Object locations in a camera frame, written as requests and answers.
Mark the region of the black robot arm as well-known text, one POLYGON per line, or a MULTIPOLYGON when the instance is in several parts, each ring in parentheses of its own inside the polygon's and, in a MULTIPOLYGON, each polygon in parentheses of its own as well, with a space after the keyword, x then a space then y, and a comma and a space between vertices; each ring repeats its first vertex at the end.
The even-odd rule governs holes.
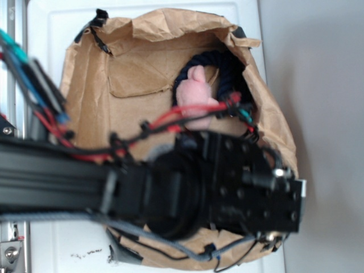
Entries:
POLYGON ((211 131, 180 133, 150 162, 98 165, 1 140, 1 220, 52 212, 124 220, 170 240, 210 224, 237 234, 296 233, 305 183, 267 147, 211 131))

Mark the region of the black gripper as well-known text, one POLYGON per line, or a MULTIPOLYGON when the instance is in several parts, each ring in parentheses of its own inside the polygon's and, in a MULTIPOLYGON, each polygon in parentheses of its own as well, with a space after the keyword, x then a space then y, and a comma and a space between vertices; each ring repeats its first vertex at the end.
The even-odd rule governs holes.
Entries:
POLYGON ((229 135, 196 134, 209 176, 209 222, 240 234, 297 233, 306 181, 298 180, 273 149, 229 135))

